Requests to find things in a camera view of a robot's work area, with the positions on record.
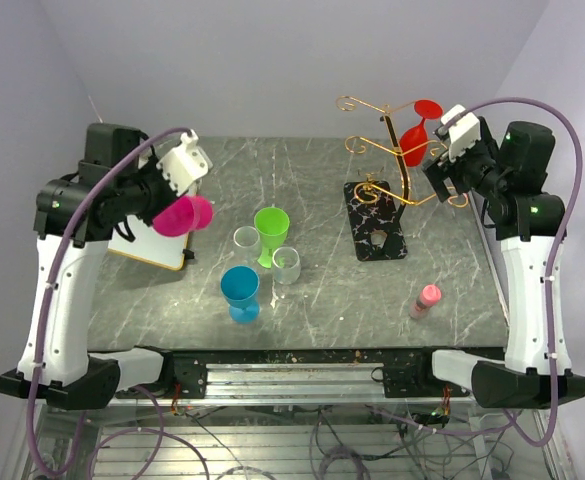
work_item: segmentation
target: cup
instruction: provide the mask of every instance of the cup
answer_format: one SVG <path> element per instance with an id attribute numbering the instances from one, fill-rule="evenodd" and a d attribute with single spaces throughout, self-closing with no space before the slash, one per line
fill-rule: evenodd
<path id="1" fill-rule="evenodd" d="M 277 248 L 272 255 L 272 276 L 281 285 L 291 285 L 301 275 L 299 252 L 292 247 Z"/>
<path id="2" fill-rule="evenodd" d="M 178 237 L 192 230 L 202 230 L 212 221 L 212 205 L 200 195 L 183 195 L 159 213 L 152 226 L 165 237 Z"/>
<path id="3" fill-rule="evenodd" d="M 254 227 L 246 225 L 234 232 L 234 254 L 241 265 L 252 266 L 261 255 L 261 238 Z"/>
<path id="4" fill-rule="evenodd" d="M 261 237 L 259 264 L 264 268 L 272 268 L 272 255 L 288 236 L 290 217 L 280 208 L 266 207 L 255 215 L 254 226 Z"/>
<path id="5" fill-rule="evenodd" d="M 239 265 L 221 278 L 221 293 L 230 304 L 230 317 L 237 323 L 250 323 L 259 315 L 259 276 L 250 267 Z"/>

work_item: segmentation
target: small pink bottle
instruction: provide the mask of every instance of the small pink bottle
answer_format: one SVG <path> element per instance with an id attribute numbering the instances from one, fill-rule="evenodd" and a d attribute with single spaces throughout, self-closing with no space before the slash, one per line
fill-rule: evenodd
<path id="1" fill-rule="evenodd" d="M 410 305 L 410 317 L 420 319 L 425 317 L 430 308 L 441 300 L 441 290 L 436 285 L 427 285 L 423 288 L 416 300 Z"/>

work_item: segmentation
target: marble table surface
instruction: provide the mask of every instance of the marble table surface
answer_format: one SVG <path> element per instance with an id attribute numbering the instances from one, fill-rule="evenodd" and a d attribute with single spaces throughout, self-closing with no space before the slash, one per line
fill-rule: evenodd
<path id="1" fill-rule="evenodd" d="M 342 140 L 206 138 L 214 163 L 201 194 L 215 203 L 211 226 L 190 237 L 196 260 L 172 272 L 108 254 L 100 272 L 89 328 L 91 350 L 134 345 L 206 349 L 501 346 L 505 315 L 471 206 L 432 200 L 407 207 L 401 225 L 408 255 L 359 262 L 343 184 L 379 171 L 400 190 L 394 158 L 377 149 L 350 154 Z M 413 198 L 432 190 L 412 169 Z M 301 254 L 301 277 L 281 286 L 259 267 L 261 314 L 234 323 L 220 294 L 223 273 L 236 264 L 232 234 L 253 224 L 265 206 L 291 220 L 286 241 Z M 441 302 L 413 320 L 410 303 L 436 283 Z"/>

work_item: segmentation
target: magenta cup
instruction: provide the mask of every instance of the magenta cup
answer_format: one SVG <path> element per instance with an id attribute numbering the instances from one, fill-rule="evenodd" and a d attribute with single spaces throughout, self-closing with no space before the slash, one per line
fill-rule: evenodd
<path id="1" fill-rule="evenodd" d="M 178 237 L 202 230 L 212 221 L 212 205 L 200 195 L 184 195 L 159 213 L 152 221 L 154 230 L 165 237 Z"/>

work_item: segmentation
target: clear plastic cup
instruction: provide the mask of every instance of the clear plastic cup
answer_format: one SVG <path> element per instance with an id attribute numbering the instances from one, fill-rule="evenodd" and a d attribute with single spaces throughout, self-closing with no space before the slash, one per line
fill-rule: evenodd
<path id="1" fill-rule="evenodd" d="M 272 274 L 282 285 L 296 282 L 301 275 L 299 252 L 292 247 L 277 248 L 272 255 Z"/>
<path id="2" fill-rule="evenodd" d="M 261 255 L 261 237 L 257 229 L 249 225 L 237 228 L 233 240 L 236 262 L 255 266 Z"/>

